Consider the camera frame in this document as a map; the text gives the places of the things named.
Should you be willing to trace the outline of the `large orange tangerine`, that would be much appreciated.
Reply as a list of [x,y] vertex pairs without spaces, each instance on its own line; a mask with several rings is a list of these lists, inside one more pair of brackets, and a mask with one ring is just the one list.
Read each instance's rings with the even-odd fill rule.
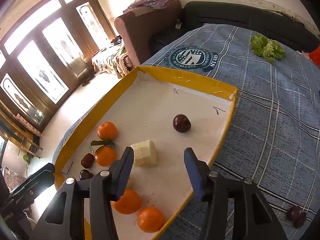
[[140,195],[133,189],[127,188],[124,194],[117,202],[112,202],[113,208],[124,215],[130,215],[137,212],[142,205],[142,199]]

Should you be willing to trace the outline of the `tangerine with green leaf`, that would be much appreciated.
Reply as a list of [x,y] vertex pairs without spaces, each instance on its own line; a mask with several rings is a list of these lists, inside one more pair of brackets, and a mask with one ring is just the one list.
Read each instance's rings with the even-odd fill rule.
[[115,143],[112,140],[93,140],[91,146],[99,146],[94,157],[97,164],[103,167],[110,166],[116,160]]

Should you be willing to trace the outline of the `dark red date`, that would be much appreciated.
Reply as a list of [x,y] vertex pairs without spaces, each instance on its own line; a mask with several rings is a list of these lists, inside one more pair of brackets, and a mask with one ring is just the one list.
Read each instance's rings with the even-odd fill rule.
[[81,159],[81,166],[85,169],[90,168],[95,161],[95,157],[93,154],[88,153]]

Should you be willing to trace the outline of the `pale sugarcane chunk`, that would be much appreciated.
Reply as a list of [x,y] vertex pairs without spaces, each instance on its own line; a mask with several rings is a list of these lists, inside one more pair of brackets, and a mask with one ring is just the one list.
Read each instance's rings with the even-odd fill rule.
[[150,167],[157,165],[157,149],[152,140],[132,144],[134,167]]

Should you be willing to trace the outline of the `small tangerine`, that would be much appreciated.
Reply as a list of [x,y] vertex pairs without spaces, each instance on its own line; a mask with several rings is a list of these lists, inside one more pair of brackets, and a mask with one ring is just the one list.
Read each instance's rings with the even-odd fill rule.
[[101,140],[114,140],[118,131],[112,122],[103,122],[98,126],[97,135]]

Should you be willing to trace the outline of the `dark purple plum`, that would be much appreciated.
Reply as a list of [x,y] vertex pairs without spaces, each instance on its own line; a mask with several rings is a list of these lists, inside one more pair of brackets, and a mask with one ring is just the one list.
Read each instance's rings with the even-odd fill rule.
[[86,179],[91,179],[94,177],[94,174],[89,172],[89,170],[81,170],[79,173],[79,179],[80,180],[86,180]]

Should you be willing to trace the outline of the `blue plaid tablecloth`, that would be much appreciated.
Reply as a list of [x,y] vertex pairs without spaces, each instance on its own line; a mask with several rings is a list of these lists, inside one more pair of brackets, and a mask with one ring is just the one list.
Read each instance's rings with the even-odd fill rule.
[[[268,63],[251,51],[255,32],[206,24],[164,47],[146,62],[172,68],[183,47],[218,53],[200,75],[238,89],[239,99],[214,167],[231,178],[252,176],[273,207],[288,239],[299,239],[319,210],[319,69],[284,46],[286,57]],[[301,228],[286,217],[292,206],[306,213]]]

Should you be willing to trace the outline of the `yellow cardboard tray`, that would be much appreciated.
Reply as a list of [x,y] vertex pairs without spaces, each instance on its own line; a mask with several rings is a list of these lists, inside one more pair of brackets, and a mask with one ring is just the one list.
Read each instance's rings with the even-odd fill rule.
[[140,66],[121,79],[80,121],[53,162],[55,185],[78,178],[98,126],[117,129],[116,157],[135,154],[128,186],[141,207],[156,207],[170,225],[191,198],[183,152],[212,164],[231,123],[237,89],[225,81],[164,67]]

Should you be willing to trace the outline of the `patterned covered couch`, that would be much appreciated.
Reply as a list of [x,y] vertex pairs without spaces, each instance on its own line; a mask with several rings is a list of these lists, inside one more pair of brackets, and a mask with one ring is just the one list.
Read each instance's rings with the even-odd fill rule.
[[109,47],[97,51],[92,56],[92,66],[95,73],[106,72],[119,79],[133,69],[132,61],[120,35],[111,41]]

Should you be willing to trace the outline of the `wooden glass door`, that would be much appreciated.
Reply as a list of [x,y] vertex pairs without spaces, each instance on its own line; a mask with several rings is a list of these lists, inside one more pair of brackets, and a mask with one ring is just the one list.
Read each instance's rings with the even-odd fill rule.
[[1,106],[43,130],[93,73],[115,33],[98,0],[7,0],[1,9]]

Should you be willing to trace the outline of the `green lettuce bunch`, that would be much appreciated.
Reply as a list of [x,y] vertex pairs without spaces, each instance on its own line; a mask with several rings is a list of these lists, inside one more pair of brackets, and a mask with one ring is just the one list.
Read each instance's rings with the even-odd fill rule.
[[282,60],[286,57],[284,48],[279,42],[268,39],[261,34],[254,34],[250,39],[252,52],[258,57],[262,57],[268,63],[274,60]]

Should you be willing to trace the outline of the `red plastic bag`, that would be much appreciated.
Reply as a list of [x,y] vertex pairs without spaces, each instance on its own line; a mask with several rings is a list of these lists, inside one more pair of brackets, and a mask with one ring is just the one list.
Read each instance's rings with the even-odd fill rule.
[[309,53],[309,58],[317,67],[320,67],[320,49],[319,48]]

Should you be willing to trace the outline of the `black sofa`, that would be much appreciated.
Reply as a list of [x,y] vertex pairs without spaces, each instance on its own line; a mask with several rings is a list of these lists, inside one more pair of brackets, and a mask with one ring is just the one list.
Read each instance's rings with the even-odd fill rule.
[[180,20],[180,29],[172,25],[149,39],[151,55],[206,23],[228,24],[256,31],[294,50],[307,53],[314,51],[319,45],[319,39],[297,20],[246,5],[189,2],[182,9]]

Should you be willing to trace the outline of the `purple cloth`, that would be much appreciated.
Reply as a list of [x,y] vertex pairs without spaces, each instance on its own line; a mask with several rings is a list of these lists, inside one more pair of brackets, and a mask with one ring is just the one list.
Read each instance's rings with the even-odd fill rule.
[[123,13],[140,7],[151,7],[152,9],[165,9],[169,6],[170,0],[135,0]]

